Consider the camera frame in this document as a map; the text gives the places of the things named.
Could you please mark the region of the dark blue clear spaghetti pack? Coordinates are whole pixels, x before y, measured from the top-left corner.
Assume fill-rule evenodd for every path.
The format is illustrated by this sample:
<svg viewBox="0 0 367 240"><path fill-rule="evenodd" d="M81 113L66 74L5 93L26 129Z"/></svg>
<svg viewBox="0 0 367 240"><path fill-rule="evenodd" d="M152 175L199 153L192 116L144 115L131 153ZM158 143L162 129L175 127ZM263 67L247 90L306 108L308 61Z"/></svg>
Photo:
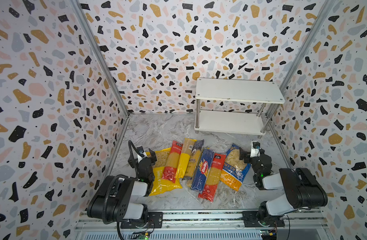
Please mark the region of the dark blue clear spaghetti pack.
<svg viewBox="0 0 367 240"><path fill-rule="evenodd" d="M183 177L185 180L191 180L193 178L198 161L201 157L203 144L204 140L199 140L194 143L186 172Z"/></svg>

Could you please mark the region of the blue Barilla spaghetti pack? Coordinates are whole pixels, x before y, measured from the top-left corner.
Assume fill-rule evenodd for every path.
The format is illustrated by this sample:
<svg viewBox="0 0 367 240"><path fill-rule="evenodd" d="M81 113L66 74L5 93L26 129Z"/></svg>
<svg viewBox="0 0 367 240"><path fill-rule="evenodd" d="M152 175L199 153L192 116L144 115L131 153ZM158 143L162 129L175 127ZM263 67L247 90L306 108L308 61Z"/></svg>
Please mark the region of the blue Barilla spaghetti pack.
<svg viewBox="0 0 367 240"><path fill-rule="evenodd" d="M198 161L196 172L190 189L202 193L210 172L215 152L210 149L204 149Z"/></svg>

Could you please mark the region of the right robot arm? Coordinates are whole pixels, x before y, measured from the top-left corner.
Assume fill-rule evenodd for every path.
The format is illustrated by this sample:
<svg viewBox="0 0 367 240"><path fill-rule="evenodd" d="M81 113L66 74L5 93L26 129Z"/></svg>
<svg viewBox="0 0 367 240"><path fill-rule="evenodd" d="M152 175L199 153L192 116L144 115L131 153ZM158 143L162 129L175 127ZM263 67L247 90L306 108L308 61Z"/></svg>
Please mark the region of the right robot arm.
<svg viewBox="0 0 367 240"><path fill-rule="evenodd" d="M253 181L259 190L284 190L284 194L260 204L253 218L264 227L282 226L286 214L306 209L325 207L327 193L307 168L281 168L273 173L271 157L255 147L250 152L240 151L239 159L253 169Z"/></svg>

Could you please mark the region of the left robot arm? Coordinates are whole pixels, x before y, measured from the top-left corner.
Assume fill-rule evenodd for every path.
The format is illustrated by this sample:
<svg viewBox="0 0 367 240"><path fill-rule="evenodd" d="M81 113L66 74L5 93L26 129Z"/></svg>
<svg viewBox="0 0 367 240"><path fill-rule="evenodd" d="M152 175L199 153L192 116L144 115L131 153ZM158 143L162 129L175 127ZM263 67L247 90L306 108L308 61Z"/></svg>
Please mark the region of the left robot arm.
<svg viewBox="0 0 367 240"><path fill-rule="evenodd" d="M148 208L145 204L130 201L131 197L147 197L150 195L155 176L153 166L157 162L154 151L148 153L142 147L137 158L129 157L138 177L125 175L107 176L98 188L87 207L90 218L102 220L104 224L130 222L145 225L148 222Z"/></svg>

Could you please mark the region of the yellow spaghetti pack barcode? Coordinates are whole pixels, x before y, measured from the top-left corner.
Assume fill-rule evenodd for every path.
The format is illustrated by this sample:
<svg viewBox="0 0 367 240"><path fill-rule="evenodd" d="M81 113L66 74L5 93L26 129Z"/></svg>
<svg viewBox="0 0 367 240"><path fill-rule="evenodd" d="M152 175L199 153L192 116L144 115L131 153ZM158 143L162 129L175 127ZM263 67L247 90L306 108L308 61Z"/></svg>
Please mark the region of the yellow spaghetti pack barcode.
<svg viewBox="0 0 367 240"><path fill-rule="evenodd" d="M193 150L193 146L196 140L185 138L184 143L182 146L178 166L177 166L177 172L176 172L176 179L181 179L184 177L188 162L191 157L191 153Z"/></svg>

